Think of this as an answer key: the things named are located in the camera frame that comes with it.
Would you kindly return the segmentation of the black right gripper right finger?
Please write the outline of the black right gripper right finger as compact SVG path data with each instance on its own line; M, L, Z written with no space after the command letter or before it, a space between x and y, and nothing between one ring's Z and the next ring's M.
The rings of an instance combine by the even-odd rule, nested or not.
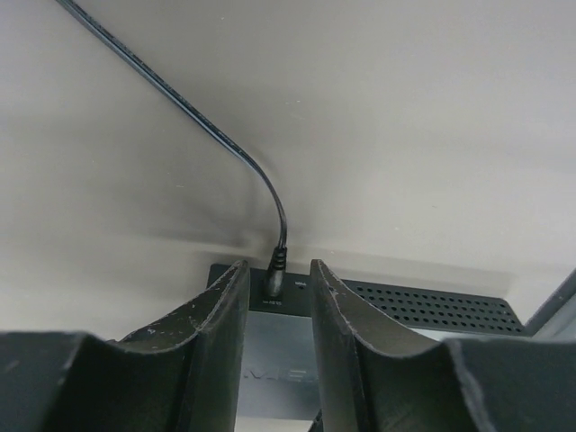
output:
M575 344L419 334L310 264L326 431L572 431Z

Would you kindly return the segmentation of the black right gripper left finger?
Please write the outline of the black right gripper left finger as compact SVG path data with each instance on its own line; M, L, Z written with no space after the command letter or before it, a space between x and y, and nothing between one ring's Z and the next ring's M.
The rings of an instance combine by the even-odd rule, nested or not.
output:
M121 340L86 332L1 336L4 431L231 431L249 268Z

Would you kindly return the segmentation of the dark grey network switch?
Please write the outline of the dark grey network switch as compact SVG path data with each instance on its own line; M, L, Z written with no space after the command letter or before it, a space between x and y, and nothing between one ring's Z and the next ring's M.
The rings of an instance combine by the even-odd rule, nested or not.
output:
M266 272L250 271L238 415L311 420L320 410L311 322L311 281L288 273L283 294L262 294ZM524 327L500 298L347 280L346 286L403 325L432 338L467 334L516 337Z

